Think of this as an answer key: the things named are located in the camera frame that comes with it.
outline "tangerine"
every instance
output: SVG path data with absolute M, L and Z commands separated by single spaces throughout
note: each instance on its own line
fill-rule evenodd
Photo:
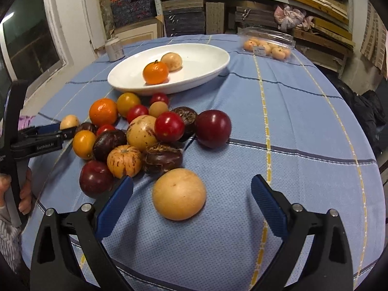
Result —
M 143 78 L 147 84 L 156 85 L 166 81 L 168 67 L 164 62 L 155 61 L 147 64 L 143 70 Z
M 95 101 L 89 109 L 89 118 L 97 126 L 114 124 L 117 117 L 117 105 L 109 98 L 102 98 Z

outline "screw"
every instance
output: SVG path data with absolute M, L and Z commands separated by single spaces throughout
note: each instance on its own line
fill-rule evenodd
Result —
M 292 209 L 294 209 L 294 211 L 296 211 L 296 212 L 301 212 L 301 211 L 303 211 L 302 205 L 301 205 L 301 204 L 298 204 L 298 203 L 294 203 L 294 204 L 292 205 Z
M 81 207 L 81 210 L 83 212 L 88 212 L 88 211 L 90 211 L 90 209 L 92 209 L 92 205 L 90 203 L 85 203 Z
M 52 216 L 54 214 L 54 209 L 53 208 L 49 208 L 46 210 L 46 215 L 48 217 Z
M 330 209 L 329 213 L 332 217 L 338 217 L 338 211 L 335 209 Z

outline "pink fabric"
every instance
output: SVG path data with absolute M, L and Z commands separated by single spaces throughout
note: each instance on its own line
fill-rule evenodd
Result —
M 19 117 L 19 127 L 18 130 L 26 129 L 30 126 L 31 120 L 35 116 L 20 116 Z
M 284 8 L 277 6 L 274 13 L 275 21 L 279 24 L 278 29 L 284 33 L 286 33 L 288 29 L 295 27 L 308 31 L 314 17 L 308 16 L 305 18 L 305 16 L 305 10 L 291 9 L 288 4 L 286 4 Z

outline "white oval plate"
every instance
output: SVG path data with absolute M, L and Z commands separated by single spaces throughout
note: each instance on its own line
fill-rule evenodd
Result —
M 168 82 L 146 85 L 144 67 L 168 53 L 175 52 L 182 57 L 182 68 L 168 75 Z M 162 92 L 172 94 L 202 85 L 225 68 L 229 54 L 218 47 L 207 44 L 173 44 L 148 49 L 120 62 L 108 75 L 109 84 L 121 92 L 152 95 Z

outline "window frame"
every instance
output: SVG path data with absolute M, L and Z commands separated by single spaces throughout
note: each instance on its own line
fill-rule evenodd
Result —
M 69 54 L 66 53 L 65 37 L 61 30 L 61 23 L 59 21 L 56 2 L 55 0 L 43 0 L 43 5 L 45 8 L 45 14 L 51 38 L 53 40 L 54 47 L 57 51 L 59 61 L 57 61 L 54 65 L 52 65 L 49 69 L 47 69 L 44 73 L 42 73 L 42 75 L 40 75 L 30 84 L 27 90 L 26 98 L 29 98 L 38 89 L 38 87 L 40 87 L 45 81 L 47 81 L 51 76 L 53 76 L 59 69 L 69 64 Z M 0 24 L 0 48 L 1 52 L 3 53 L 5 67 L 7 68 L 11 81 L 16 81 L 17 76 L 12 66 L 5 43 L 3 24 Z

